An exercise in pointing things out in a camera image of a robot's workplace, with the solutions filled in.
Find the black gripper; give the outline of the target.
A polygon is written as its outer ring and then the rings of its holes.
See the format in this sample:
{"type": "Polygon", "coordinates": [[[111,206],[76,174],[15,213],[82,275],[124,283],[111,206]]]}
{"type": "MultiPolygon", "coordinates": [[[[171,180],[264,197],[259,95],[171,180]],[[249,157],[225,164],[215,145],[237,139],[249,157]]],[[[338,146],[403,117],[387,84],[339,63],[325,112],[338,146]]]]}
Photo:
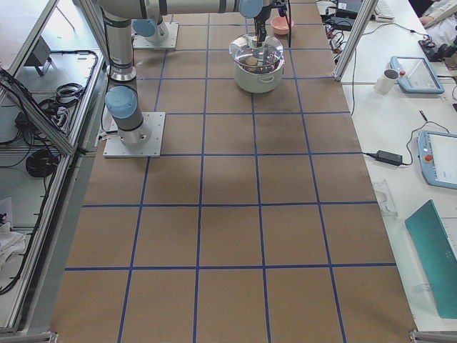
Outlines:
{"type": "Polygon", "coordinates": [[[290,11],[290,1],[289,0],[274,0],[273,8],[278,10],[279,16],[288,16],[290,11]]]}
{"type": "Polygon", "coordinates": [[[266,39],[266,20],[265,16],[256,16],[254,18],[254,27],[256,32],[256,47],[263,47],[266,39]]]}

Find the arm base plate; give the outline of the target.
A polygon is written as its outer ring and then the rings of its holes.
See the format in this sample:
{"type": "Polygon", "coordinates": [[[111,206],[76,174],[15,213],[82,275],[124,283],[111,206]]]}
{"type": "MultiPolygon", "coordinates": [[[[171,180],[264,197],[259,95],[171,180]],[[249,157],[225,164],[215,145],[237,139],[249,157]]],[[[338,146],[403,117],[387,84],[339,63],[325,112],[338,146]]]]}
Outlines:
{"type": "Polygon", "coordinates": [[[179,23],[163,21],[153,36],[142,36],[135,31],[133,48],[135,50],[175,50],[179,23]]]}
{"type": "Polygon", "coordinates": [[[133,131],[118,130],[114,120],[111,121],[103,155],[106,158],[142,158],[160,157],[163,141],[165,112],[143,112],[142,125],[133,131]]]}

